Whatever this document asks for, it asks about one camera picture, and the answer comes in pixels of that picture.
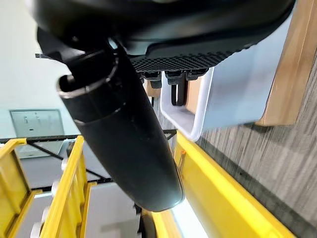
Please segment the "yellow plastic crate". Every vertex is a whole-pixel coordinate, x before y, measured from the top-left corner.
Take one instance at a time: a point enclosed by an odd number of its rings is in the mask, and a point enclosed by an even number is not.
[[[85,237],[90,190],[96,183],[87,183],[83,143],[84,138],[78,136],[41,230],[41,238]]]
[[[14,148],[26,139],[11,139],[0,149],[0,238],[15,237],[34,199]]]
[[[198,145],[177,133],[185,195],[209,237],[294,237]]]

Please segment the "white storage bin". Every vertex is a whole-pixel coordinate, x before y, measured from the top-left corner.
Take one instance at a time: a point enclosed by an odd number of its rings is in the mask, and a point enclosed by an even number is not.
[[[235,53],[202,77],[196,115],[171,103],[171,86],[162,74],[160,110],[189,140],[203,131],[259,120],[273,83],[291,17],[272,35]]]

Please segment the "textured black plastic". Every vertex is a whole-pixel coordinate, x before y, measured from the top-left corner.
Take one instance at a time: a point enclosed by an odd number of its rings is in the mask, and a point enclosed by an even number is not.
[[[80,94],[62,77],[61,98],[124,192],[147,210],[169,209],[184,196],[169,144],[128,58],[120,58],[117,66],[110,80],[89,85]]]
[[[147,58],[146,56],[131,58],[131,62],[139,71],[165,71],[180,69],[200,69],[216,66],[218,63],[232,55],[233,52],[217,52],[197,55],[183,55],[173,57]]]

